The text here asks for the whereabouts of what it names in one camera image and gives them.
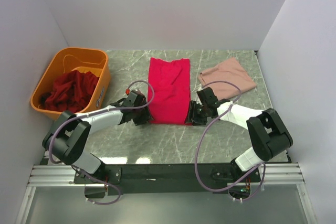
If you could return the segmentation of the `bright pink t shirt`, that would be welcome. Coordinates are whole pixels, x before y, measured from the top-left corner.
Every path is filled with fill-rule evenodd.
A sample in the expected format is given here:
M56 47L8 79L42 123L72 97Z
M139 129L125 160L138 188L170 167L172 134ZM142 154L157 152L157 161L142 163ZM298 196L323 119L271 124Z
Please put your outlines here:
M190 60L167 62L151 58L149 65L148 100L152 124L184 125L191 101Z

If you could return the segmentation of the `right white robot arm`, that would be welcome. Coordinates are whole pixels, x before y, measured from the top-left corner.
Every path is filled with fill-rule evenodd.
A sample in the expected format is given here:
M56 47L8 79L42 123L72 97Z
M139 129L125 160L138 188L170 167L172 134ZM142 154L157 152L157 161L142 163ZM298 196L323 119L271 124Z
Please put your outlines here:
M219 100L210 87L198 91L197 95L200 103L190 101L186 124L203 126L208 118L219 118L249 133L251 147L231 161L229 177L238 179L256 165L292 147L292 137L275 109L262 111L235 104L229 99Z

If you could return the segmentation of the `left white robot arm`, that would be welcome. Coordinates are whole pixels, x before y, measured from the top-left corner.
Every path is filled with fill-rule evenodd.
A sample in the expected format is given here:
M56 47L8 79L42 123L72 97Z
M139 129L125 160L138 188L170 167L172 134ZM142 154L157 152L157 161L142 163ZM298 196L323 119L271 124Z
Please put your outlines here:
M152 119L144 94L131 90L126 98L103 109L78 114L62 112L45 136L42 146L50 157L94 174L104 163L84 150L90 134L130 121L135 125L146 124Z

